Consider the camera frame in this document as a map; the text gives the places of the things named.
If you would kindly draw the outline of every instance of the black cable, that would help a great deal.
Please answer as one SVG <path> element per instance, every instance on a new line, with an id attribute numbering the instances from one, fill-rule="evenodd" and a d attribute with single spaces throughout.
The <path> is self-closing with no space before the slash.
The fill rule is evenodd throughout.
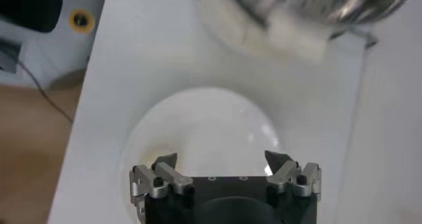
<path id="1" fill-rule="evenodd" d="M 16 60 L 17 64 L 24 69 L 24 71 L 29 75 L 29 77 L 32 79 L 32 81 L 34 81 L 35 85 L 37 86 L 38 91 L 41 93 L 41 95 L 45 98 L 45 100 L 47 100 L 47 102 L 54 108 L 56 109 L 60 114 L 62 114 L 62 116 L 64 116 L 70 123 L 73 123 L 73 119 L 72 117 L 70 117 L 62 108 L 60 108 L 44 91 L 44 89 L 41 87 L 40 82 L 38 81 L 38 79 L 34 76 L 34 74 L 28 69 L 28 67 L 26 67 L 26 65 L 22 62 L 19 61 L 18 56 L 13 55 L 14 53 L 12 53 L 11 51 L 8 51 L 5 48 L 1 48 L 0 47 L 0 51 L 2 51 L 5 55 L 9 56 L 11 59 Z"/>

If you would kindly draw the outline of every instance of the white table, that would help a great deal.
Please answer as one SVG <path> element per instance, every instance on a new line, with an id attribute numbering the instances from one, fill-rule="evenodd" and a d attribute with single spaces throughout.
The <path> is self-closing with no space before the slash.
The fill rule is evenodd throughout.
<path id="1" fill-rule="evenodd" d="M 155 103 L 195 86 L 253 100 L 280 150 L 319 163 L 320 217 L 333 223 L 364 44 L 341 37 L 322 65 L 263 61 L 208 34 L 192 0 L 106 0 L 49 224 L 131 223 L 117 184 L 128 135 Z"/>

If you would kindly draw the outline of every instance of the black object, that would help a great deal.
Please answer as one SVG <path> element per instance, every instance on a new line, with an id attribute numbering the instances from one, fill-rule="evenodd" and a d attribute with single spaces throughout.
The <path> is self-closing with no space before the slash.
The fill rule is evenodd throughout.
<path id="1" fill-rule="evenodd" d="M 279 154 L 271 151 L 265 151 L 265 159 L 272 173 L 276 173 L 287 161 L 293 161 L 287 154 Z"/>
<path id="2" fill-rule="evenodd" d="M 277 194 L 266 177 L 193 177 L 195 193 L 145 197 L 146 224 L 316 224 L 317 196 Z"/>
<path id="3" fill-rule="evenodd" d="M 63 0 L 0 0 L 0 18 L 39 32 L 52 31 Z"/>

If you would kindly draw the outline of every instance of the white surface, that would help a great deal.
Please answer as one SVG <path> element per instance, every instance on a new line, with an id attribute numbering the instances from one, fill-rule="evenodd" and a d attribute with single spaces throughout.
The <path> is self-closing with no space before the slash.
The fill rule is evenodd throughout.
<path id="1" fill-rule="evenodd" d="M 268 117 L 248 99 L 221 88 L 195 88 L 155 105 L 131 132 L 120 160 L 121 201 L 127 201 L 128 169 L 151 166 L 157 157 L 177 152 L 176 169 L 187 176 L 263 176 L 263 152 L 280 151 Z"/>
<path id="2" fill-rule="evenodd" d="M 103 2 L 63 0 L 57 26 L 47 34 L 0 21 L 0 37 L 22 44 L 20 60 L 34 73 L 41 85 L 47 87 L 55 79 L 86 68 L 95 29 L 90 34 L 77 34 L 69 26 L 68 18 L 74 9 L 85 9 L 98 20 Z M 17 67 L 16 74 L 0 71 L 0 84 L 34 86 L 32 79 L 20 67 Z"/>
<path id="3" fill-rule="evenodd" d="M 106 0 L 49 223 L 131 223 L 119 189 L 129 133 L 153 105 L 197 86 L 249 98 L 286 152 L 321 165 L 320 216 L 332 223 L 364 43 L 341 37 L 319 66 L 267 61 L 222 45 L 192 0 Z"/>
<path id="4" fill-rule="evenodd" d="M 422 223 L 421 4 L 375 27 L 337 223 Z"/>

